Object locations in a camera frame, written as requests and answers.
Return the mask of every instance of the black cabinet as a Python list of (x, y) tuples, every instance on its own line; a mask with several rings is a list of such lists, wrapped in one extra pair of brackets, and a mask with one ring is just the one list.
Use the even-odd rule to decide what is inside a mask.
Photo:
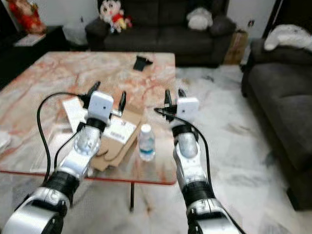
[(34, 46), (6, 47), (0, 52), (0, 90), (49, 51), (69, 51), (61, 26), (48, 27), (46, 37)]
[(2, 1), (0, 1), (0, 41), (7, 36), (15, 34), (16, 28), (7, 13)]

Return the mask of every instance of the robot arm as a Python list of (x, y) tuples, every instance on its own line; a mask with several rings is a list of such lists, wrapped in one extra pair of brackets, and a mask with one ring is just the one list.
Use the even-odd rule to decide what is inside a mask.
[[(125, 93), (115, 115), (121, 116)], [(63, 218), (73, 201), (73, 195), (88, 172), (89, 164), (100, 147), (100, 138), (109, 124), (113, 98), (92, 91), (87, 103), (87, 123), (77, 134), (73, 148), (47, 182), (15, 210), (6, 223), (3, 234), (59, 234)]]
[(187, 207), (188, 233), (239, 234), (232, 218), (215, 198), (209, 173), (206, 176), (201, 166), (198, 132), (186, 124), (193, 122), (198, 114), (198, 100), (186, 97), (184, 91), (179, 90), (177, 105), (172, 105), (170, 92), (166, 91), (164, 106), (155, 111), (166, 116), (175, 138), (174, 159), (178, 183)]

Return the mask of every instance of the water bottle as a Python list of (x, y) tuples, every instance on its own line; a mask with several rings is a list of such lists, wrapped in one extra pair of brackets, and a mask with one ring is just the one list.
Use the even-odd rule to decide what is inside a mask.
[(149, 124), (142, 125), (138, 145), (142, 160), (151, 161), (155, 157), (155, 137)]

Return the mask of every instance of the red decoration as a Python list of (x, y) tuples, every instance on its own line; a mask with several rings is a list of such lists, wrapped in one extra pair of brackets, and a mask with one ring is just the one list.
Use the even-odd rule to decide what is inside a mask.
[(25, 31), (30, 34), (42, 34), (46, 26), (41, 22), (38, 6), (30, 4), (27, 0), (7, 0), (9, 7)]
[(118, 20), (123, 19), (123, 15), (118, 13), (116, 15), (113, 16), (112, 20), (114, 23), (116, 23)]

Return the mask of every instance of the cardboard box on floor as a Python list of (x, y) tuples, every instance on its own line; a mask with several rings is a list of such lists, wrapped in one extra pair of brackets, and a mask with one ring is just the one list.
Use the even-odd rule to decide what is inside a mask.
[(245, 49), (248, 44), (248, 33), (237, 31), (233, 34), (230, 48), (224, 58), (223, 64), (236, 65), (240, 64), (244, 57)]
[(108, 137), (103, 137), (100, 150), (97, 156), (91, 161), (91, 166), (95, 169), (104, 171), (108, 166), (117, 167), (135, 142), (137, 135), (140, 133), (141, 125), (145, 123), (143, 110), (139, 110), (131, 105), (126, 105), (122, 119), (136, 125), (136, 129), (125, 144)]

